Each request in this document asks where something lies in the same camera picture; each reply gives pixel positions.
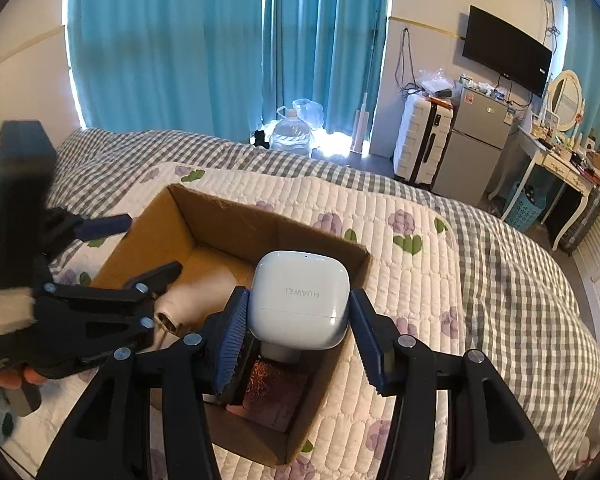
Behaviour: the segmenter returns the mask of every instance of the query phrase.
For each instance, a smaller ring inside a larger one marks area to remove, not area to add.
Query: white object in box
[[[248,326],[257,339],[287,349],[326,350],[347,331],[349,274],[320,254],[274,251],[258,263]]]
[[[453,110],[419,94],[407,97],[394,151],[394,173],[411,184],[431,184],[451,130]]]

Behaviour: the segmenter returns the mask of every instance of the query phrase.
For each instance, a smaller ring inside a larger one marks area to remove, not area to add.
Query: black television
[[[510,23],[471,6],[462,55],[542,97],[552,51]]]

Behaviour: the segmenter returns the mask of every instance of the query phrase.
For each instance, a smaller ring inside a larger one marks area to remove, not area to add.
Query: purple flower print
[[[370,427],[366,436],[366,448],[374,452],[374,458],[380,460],[384,454],[384,446],[389,437],[390,420],[376,420]]]
[[[416,229],[416,221],[413,219],[413,215],[402,209],[391,213],[387,221],[397,235],[412,235]]]
[[[451,339],[458,339],[458,312],[447,310],[440,314],[440,330]]]
[[[75,275],[75,272],[71,269],[68,269],[58,280],[58,283],[61,285],[75,285],[78,277]]]
[[[176,176],[185,176],[191,173],[191,168],[188,168],[187,166],[176,166],[176,169],[173,170],[173,173]]]
[[[314,476],[314,465],[307,457],[299,456],[291,465],[276,469],[273,480],[312,480]]]
[[[153,180],[158,175],[160,175],[160,170],[158,168],[153,168],[149,173],[147,173],[142,178],[142,180],[140,181],[140,184],[144,184],[145,182],[149,182],[150,180]]]
[[[83,372],[80,372],[78,374],[78,378],[83,383],[89,384],[91,382],[91,380],[96,376],[97,373],[98,373],[98,369],[97,368],[92,368],[91,370],[85,370]]]
[[[256,202],[256,207],[259,207],[260,209],[264,209],[264,211],[270,211],[273,212],[273,204],[270,204],[268,202],[265,202],[264,200],[258,200]]]
[[[400,334],[408,334],[414,337],[418,337],[418,327],[416,327],[413,323],[409,323],[407,318],[399,317],[395,320],[395,325],[398,328],[398,332],[400,332]]]
[[[320,213],[314,227],[326,233],[342,236],[342,220],[336,213]]]
[[[163,452],[153,447],[151,448],[151,473],[153,480],[167,478],[167,459]]]

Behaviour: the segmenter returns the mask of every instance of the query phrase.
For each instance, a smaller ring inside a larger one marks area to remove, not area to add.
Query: white suitcase
[[[451,130],[453,110],[420,94],[407,97],[394,151],[394,173],[410,184],[431,184]]]

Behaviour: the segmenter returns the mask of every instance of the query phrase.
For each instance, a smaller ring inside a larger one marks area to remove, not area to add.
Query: sticker
[[[514,108],[507,108],[507,115],[504,116],[504,123],[511,126],[513,124],[513,116],[516,114]]]

